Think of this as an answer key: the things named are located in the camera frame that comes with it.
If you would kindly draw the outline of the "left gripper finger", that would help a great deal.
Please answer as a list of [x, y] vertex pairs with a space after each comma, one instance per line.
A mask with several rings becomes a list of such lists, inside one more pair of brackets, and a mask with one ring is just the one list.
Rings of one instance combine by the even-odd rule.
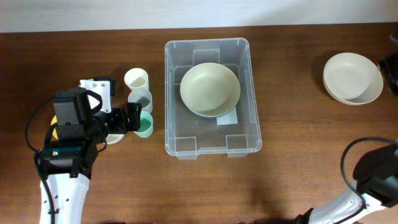
[[113, 77], [95, 77], [96, 82], [104, 82], [105, 87], [109, 89], [109, 95], [116, 95], [116, 80]]
[[126, 103], [128, 117], [128, 131], [138, 131], [141, 127], [141, 103]]

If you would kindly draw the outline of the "clear plastic storage bin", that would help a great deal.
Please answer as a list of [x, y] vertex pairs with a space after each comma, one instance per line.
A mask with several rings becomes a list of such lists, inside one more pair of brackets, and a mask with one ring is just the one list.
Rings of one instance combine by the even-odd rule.
[[[191, 113], [180, 96], [186, 72], [200, 63], [219, 63], [237, 76], [241, 95], [237, 124]], [[244, 157], [262, 147], [249, 42], [244, 38], [172, 40], [165, 45], [165, 150], [178, 159], [227, 154]]]

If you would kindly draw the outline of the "yellow bowl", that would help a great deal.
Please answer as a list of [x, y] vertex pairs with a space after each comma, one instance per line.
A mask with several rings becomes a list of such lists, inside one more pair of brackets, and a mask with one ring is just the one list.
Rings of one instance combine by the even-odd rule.
[[[55, 123], [57, 123], [57, 117], [56, 117], [56, 116], [54, 116], [54, 117], [52, 118], [50, 125], [52, 126], [52, 125], [55, 124]], [[57, 131], [56, 131], [55, 128], [53, 129], [52, 136], [53, 136], [55, 139], [58, 139]]]

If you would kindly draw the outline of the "green cup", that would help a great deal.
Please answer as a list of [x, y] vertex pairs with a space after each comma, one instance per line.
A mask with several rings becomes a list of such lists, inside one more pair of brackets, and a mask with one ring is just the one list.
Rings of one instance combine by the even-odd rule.
[[140, 122], [141, 127], [137, 131], [134, 131], [134, 134], [140, 138], [150, 137], [154, 132], [154, 120], [152, 115], [146, 111], [141, 111]]

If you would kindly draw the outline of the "blue plate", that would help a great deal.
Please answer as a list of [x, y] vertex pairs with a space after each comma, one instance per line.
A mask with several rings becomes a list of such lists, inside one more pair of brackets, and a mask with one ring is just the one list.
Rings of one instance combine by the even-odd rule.
[[217, 118], [220, 116], [224, 116], [226, 114], [228, 114], [229, 112], [231, 112], [232, 110], [234, 110], [236, 108], [236, 106], [219, 106], [215, 109], [212, 110], [205, 110], [205, 111], [195, 111], [193, 110], [191, 107], [189, 106], [185, 106], [191, 113], [203, 117], [203, 118]]

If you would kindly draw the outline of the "white label in bin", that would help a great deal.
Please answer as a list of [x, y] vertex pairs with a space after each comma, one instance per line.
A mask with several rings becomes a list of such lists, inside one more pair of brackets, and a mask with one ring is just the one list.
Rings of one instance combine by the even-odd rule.
[[236, 112], [236, 108], [234, 107], [228, 113], [219, 116], [216, 118], [217, 125], [230, 125], [230, 124], [237, 124], [238, 123], [238, 116]]

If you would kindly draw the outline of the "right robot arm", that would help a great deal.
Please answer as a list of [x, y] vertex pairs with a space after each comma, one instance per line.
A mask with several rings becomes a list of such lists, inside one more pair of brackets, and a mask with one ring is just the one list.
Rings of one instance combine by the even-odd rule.
[[[354, 53], [332, 56], [323, 70], [323, 84], [335, 100], [346, 105], [364, 105], [374, 101], [384, 86], [397, 94], [397, 54], [374, 64], [370, 59]], [[362, 156], [350, 182], [345, 171], [345, 159], [357, 143], [374, 141], [383, 147]], [[311, 208], [298, 215], [294, 223], [357, 223], [362, 217], [397, 205], [397, 141], [380, 137], [354, 140], [344, 149], [340, 171], [348, 188], [331, 202]]]

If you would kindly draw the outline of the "white bowl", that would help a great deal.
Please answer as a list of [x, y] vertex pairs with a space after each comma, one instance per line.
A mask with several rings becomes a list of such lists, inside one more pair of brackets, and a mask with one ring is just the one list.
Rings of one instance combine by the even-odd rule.
[[109, 134], [106, 137], [106, 141], [108, 144], [116, 144], [120, 140], [122, 140], [123, 137], [124, 137], [124, 134]]

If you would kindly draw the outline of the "beige plate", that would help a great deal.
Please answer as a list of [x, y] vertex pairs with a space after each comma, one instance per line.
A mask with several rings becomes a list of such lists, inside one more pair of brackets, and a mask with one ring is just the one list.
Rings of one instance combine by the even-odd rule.
[[332, 56], [323, 69], [323, 85], [336, 101], [346, 105], [365, 105], [382, 93], [384, 80], [370, 59], [354, 53]]
[[180, 82], [180, 96], [185, 106], [195, 111], [219, 106], [236, 106], [241, 95], [237, 76], [218, 63], [201, 63], [190, 68]]

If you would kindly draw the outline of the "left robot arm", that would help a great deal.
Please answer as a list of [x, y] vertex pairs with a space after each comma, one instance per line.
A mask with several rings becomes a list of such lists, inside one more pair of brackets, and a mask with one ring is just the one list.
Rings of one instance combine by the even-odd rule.
[[41, 223], [80, 223], [93, 164], [110, 134], [126, 134], [141, 127], [140, 103], [113, 108], [116, 81], [111, 77], [81, 80], [51, 99], [56, 122], [34, 154], [40, 177]]

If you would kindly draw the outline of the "cream cup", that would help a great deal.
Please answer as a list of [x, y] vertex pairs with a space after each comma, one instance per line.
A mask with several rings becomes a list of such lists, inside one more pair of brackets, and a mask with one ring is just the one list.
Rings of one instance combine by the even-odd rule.
[[124, 82], [130, 90], [149, 90], [149, 76], [142, 68], [132, 68], [124, 76]]

